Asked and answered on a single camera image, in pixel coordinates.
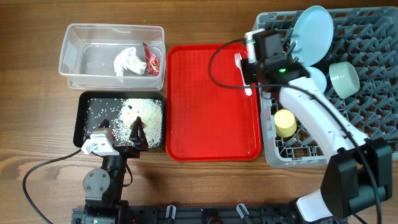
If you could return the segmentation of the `rice food waste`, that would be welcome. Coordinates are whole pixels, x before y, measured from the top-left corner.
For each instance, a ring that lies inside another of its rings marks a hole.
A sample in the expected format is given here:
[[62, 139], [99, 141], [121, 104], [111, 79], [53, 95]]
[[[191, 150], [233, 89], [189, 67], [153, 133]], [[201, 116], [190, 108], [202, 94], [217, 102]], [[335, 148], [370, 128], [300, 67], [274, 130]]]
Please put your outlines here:
[[162, 101], [142, 98], [92, 98], [88, 100], [83, 136], [89, 136], [104, 119], [109, 121], [116, 146], [129, 146], [131, 126], [137, 117], [142, 120], [150, 148], [162, 141]]

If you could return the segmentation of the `pink plastic fork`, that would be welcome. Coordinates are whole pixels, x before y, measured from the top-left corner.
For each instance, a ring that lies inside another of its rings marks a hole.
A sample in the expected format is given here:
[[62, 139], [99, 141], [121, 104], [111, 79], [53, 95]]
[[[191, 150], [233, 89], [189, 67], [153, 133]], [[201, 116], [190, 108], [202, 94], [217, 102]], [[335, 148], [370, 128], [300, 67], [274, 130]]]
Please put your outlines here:
[[[244, 75], [243, 75], [243, 70], [242, 70], [242, 66], [241, 66], [241, 60], [242, 60], [241, 54], [240, 53], [235, 53], [234, 60], [235, 60], [236, 67], [239, 68], [243, 85], [244, 86], [248, 86], [246, 84], [246, 82], [245, 82]], [[250, 88], [245, 88], [244, 92], [245, 92], [245, 94], [247, 96], [251, 96], [252, 95], [252, 90]]]

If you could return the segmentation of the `yellow plastic cup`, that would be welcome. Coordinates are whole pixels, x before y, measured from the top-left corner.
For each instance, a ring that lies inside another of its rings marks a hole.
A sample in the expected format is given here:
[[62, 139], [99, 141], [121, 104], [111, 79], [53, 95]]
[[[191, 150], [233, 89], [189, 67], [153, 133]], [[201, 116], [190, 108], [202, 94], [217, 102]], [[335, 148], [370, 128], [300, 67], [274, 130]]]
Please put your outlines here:
[[282, 138], [291, 137], [297, 130], [296, 118], [289, 110], [278, 110], [274, 115], [276, 135]]

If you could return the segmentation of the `white napkin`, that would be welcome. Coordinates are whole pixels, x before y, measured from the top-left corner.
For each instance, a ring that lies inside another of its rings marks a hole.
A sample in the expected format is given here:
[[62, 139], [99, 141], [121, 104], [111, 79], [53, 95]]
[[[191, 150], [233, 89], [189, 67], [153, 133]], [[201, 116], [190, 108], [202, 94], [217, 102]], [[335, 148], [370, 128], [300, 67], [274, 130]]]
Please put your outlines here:
[[146, 63], [137, 56], [135, 47], [121, 51], [114, 59], [114, 72], [117, 76], [123, 76], [125, 70], [135, 74], [143, 75], [146, 70]]

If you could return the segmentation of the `small light blue bowl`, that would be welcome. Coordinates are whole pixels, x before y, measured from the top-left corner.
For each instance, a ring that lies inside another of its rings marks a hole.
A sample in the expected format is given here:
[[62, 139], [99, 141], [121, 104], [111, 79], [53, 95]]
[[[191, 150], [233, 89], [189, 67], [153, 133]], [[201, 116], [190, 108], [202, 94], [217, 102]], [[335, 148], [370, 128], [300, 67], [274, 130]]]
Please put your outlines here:
[[326, 76], [324, 73], [315, 67], [306, 67], [305, 69], [310, 74], [310, 78], [313, 79], [317, 88], [324, 93], [327, 86]]

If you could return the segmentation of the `large light blue plate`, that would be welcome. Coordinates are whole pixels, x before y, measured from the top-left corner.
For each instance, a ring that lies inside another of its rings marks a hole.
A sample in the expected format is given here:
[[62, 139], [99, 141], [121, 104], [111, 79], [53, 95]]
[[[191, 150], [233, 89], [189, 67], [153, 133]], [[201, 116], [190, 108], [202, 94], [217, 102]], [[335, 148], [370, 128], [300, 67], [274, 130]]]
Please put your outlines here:
[[321, 6], [312, 6], [299, 16], [290, 44], [295, 44], [291, 53], [304, 67], [318, 63], [328, 52], [333, 39], [333, 20]]

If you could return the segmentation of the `red snack wrapper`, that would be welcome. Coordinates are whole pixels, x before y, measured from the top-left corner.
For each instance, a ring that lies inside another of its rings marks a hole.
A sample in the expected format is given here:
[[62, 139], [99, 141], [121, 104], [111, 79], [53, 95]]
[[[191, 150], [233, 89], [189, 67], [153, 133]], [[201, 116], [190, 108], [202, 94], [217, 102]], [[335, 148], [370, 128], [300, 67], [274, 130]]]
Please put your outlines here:
[[158, 76], [160, 74], [159, 70], [159, 60], [158, 58], [150, 51], [149, 46], [143, 42], [144, 52], [146, 55], [146, 65], [149, 75]]

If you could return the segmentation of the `green plastic bowl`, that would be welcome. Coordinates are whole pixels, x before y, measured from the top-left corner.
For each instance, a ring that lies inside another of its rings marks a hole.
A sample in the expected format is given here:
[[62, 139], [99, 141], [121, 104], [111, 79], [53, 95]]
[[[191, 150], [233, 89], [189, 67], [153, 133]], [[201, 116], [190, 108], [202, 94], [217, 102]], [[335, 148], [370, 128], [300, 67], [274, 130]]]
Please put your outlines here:
[[359, 91], [360, 82], [358, 74], [349, 62], [333, 63], [329, 66], [331, 84], [336, 94], [345, 99]]

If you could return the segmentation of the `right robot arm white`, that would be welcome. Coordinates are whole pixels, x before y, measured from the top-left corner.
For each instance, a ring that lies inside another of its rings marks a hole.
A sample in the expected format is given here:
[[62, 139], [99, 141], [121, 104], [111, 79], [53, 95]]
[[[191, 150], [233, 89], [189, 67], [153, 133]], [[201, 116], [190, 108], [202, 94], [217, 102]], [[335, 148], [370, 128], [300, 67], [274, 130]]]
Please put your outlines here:
[[248, 81], [279, 90], [279, 101], [304, 125], [327, 159], [320, 188], [296, 200], [306, 222], [339, 219], [392, 197], [392, 149], [383, 139], [370, 139], [353, 126], [319, 91], [308, 71], [290, 62], [280, 35], [258, 29], [244, 35], [248, 56], [242, 62]]

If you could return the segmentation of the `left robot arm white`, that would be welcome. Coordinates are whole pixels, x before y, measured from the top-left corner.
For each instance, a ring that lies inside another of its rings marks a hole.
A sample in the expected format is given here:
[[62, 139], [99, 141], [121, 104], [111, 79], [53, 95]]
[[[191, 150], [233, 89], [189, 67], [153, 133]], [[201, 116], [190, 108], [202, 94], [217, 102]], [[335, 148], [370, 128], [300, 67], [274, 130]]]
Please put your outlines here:
[[100, 126], [86, 138], [82, 145], [85, 154], [97, 154], [103, 161], [99, 169], [85, 175], [85, 206], [72, 211], [72, 224], [78, 223], [135, 223], [134, 212], [129, 203], [121, 199], [125, 173], [129, 170], [127, 160], [140, 157], [148, 150], [141, 117], [137, 117], [130, 127], [131, 146], [116, 146], [115, 137], [104, 119]]

